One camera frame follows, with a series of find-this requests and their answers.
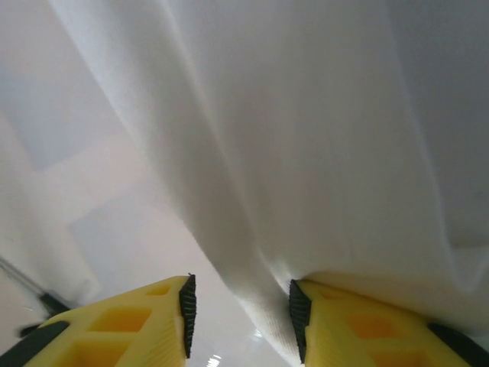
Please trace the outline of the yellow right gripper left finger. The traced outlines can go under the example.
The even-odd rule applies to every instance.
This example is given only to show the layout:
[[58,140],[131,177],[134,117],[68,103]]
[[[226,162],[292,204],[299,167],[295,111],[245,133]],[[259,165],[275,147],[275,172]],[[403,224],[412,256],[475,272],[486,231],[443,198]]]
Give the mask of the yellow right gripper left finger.
[[6,352],[8,366],[185,366],[196,277],[171,277],[59,313]]

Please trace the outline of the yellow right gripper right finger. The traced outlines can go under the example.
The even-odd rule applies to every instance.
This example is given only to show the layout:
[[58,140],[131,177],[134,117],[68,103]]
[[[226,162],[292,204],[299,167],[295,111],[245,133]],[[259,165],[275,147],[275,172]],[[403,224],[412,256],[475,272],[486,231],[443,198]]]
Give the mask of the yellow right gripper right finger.
[[291,281],[289,310],[304,366],[488,364],[487,350],[450,326],[313,281]]

